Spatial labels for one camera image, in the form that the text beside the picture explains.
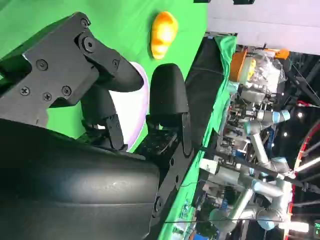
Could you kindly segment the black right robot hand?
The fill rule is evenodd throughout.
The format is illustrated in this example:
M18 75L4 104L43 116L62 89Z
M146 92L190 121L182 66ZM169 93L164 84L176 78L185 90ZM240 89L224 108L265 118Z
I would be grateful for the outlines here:
M144 80L76 12L0 61L0 237L144 240L194 156L183 75L159 65L147 136L127 151L110 92Z

